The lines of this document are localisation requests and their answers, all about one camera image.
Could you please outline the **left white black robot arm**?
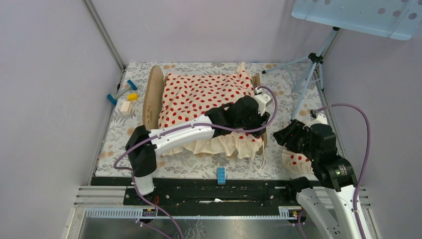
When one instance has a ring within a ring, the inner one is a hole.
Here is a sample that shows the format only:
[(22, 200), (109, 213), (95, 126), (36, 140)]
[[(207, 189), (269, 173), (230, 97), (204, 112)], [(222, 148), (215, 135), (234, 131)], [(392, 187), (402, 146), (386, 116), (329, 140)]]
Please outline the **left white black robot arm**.
[(169, 128), (147, 130), (144, 125), (138, 126), (125, 146), (137, 189), (135, 198), (144, 205), (154, 200), (152, 174), (157, 168), (157, 156), (164, 151), (232, 132), (258, 137), (273, 118), (266, 111), (272, 102), (267, 94), (245, 96), (233, 104), (212, 108), (197, 118)]

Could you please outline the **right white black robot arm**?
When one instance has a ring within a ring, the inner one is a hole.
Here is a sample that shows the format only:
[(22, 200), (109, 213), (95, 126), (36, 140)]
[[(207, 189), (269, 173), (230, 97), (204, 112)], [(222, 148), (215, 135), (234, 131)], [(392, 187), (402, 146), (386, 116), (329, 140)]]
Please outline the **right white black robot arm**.
[(289, 181), (285, 197), (300, 204), (326, 239), (369, 239), (371, 234), (362, 215), (358, 181), (351, 163), (337, 153), (336, 135), (319, 120), (306, 125), (293, 120), (273, 134), (276, 142), (310, 160), (315, 177), (324, 187), (336, 216), (328, 211), (306, 177)]

